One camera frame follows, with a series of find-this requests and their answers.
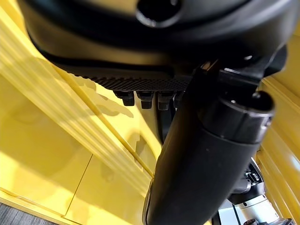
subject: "yellow panel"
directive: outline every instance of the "yellow panel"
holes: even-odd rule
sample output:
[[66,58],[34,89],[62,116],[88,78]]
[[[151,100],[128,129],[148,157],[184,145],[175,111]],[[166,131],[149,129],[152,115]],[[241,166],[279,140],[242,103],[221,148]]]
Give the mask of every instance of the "yellow panel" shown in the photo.
[[[293,77],[293,85],[300,86],[298,77]],[[273,77],[265,79],[261,89],[273,96],[277,109],[257,153],[267,196],[279,214],[300,224],[300,98],[288,82]]]
[[300,69],[300,37],[293,35],[287,46],[289,55],[286,68],[284,71],[275,74],[273,77],[287,87],[294,95],[300,97],[300,76],[298,75]]
[[92,157],[65,218],[83,225],[141,225],[144,198]]
[[[141,101],[135,95],[135,106],[125,107],[121,99],[117,98],[111,90],[107,90],[89,79],[73,77],[76,84],[81,87],[88,96],[91,108],[97,108],[96,115],[108,127],[113,129],[113,133],[121,138],[121,142],[129,144],[143,160],[143,162],[154,172],[157,158],[161,151],[161,144],[158,141],[158,128],[155,108],[143,110]],[[67,77],[67,82],[71,83],[71,77]]]
[[65,215],[91,157],[0,76],[0,188]]
[[78,225],[61,216],[0,191],[0,202],[59,225]]
[[83,147],[101,158],[145,196],[148,175],[128,153],[125,142],[99,119],[52,65],[43,59],[11,17],[0,7],[0,74]]

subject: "black plastic housing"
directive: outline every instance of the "black plastic housing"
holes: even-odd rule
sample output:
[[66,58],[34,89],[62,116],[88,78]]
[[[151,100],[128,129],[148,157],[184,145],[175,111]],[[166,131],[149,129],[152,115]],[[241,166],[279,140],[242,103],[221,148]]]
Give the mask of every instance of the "black plastic housing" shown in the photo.
[[186,0],[175,23],[153,29],[101,3],[18,2],[33,43],[49,61],[119,91],[182,91],[210,57],[239,65],[246,56],[274,53],[291,36],[299,8],[297,0]]

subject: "textured black surface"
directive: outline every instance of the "textured black surface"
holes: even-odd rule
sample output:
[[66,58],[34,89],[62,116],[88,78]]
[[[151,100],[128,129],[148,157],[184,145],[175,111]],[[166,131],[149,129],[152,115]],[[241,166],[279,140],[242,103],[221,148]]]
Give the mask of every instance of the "textured black surface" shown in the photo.
[[0,203],[0,225],[56,225]]
[[106,79],[91,78],[94,82],[110,90],[143,90],[143,91],[183,91],[189,79]]

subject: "yellow wall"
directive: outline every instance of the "yellow wall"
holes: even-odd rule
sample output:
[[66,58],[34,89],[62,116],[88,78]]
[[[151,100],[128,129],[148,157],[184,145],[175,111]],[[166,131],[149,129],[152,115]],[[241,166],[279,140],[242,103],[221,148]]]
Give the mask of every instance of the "yellow wall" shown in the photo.
[[286,69],[263,81],[276,102],[276,115],[257,153],[267,196],[282,217],[300,224],[300,37],[289,44]]

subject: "dark floor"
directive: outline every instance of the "dark floor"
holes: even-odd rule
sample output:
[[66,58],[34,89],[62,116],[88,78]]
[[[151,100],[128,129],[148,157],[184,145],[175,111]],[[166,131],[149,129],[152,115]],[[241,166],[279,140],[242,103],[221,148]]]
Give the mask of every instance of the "dark floor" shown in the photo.
[[0,225],[56,225],[0,203]]

